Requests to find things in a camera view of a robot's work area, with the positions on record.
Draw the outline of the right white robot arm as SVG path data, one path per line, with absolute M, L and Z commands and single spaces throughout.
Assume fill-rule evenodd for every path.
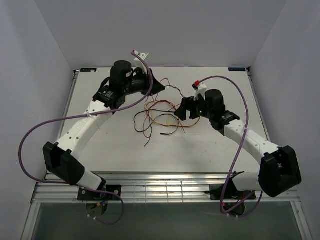
M 237 199 L 244 191 L 261 191 L 275 198 L 302 182 L 295 150 L 288 145 L 278 146 L 247 129 L 238 115 L 226 109 L 219 90 L 182 98 L 174 115 L 184 121 L 187 113 L 190 119 L 208 119 L 214 130 L 237 143 L 259 164 L 258 172 L 230 174 L 222 189 L 230 198 Z

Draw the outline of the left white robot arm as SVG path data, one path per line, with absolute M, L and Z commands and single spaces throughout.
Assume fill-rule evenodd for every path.
M 164 90 L 165 87 L 155 79 L 151 70 L 132 68 L 132 64 L 125 60 L 116 61 L 110 76 L 103 80 L 93 96 L 84 117 L 55 143 L 44 145 L 46 169 L 71 186 L 87 188 L 95 200 L 102 199 L 106 195 L 104 180 L 86 170 L 78 161 L 82 151 L 97 130 L 114 115 L 114 111 L 125 103 L 127 96 L 136 93 L 152 96 Z

